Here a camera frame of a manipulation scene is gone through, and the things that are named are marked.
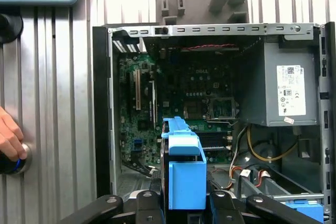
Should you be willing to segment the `person's hand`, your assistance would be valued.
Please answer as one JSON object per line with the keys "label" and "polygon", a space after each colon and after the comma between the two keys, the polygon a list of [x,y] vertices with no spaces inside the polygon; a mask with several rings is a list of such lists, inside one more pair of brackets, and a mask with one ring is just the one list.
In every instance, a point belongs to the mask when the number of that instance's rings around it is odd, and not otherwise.
{"label": "person's hand", "polygon": [[26,159],[22,140],[24,136],[14,119],[1,107],[1,152],[11,161]]}

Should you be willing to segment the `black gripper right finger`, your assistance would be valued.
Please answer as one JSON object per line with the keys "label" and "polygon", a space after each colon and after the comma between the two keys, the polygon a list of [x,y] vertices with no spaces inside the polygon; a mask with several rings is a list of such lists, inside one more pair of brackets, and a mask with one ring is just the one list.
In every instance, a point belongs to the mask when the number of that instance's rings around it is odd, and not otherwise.
{"label": "black gripper right finger", "polygon": [[310,223],[309,216],[262,194],[248,196],[242,211],[222,190],[211,192],[209,202],[212,223]]}

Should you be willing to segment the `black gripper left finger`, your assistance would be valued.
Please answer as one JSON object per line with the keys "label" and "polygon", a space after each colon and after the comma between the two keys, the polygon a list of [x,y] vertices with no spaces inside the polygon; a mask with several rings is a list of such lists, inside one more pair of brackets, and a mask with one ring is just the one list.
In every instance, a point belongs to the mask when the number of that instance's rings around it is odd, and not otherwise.
{"label": "black gripper left finger", "polygon": [[126,202],[116,195],[104,195],[58,222],[164,223],[164,216],[158,194],[143,190]]}

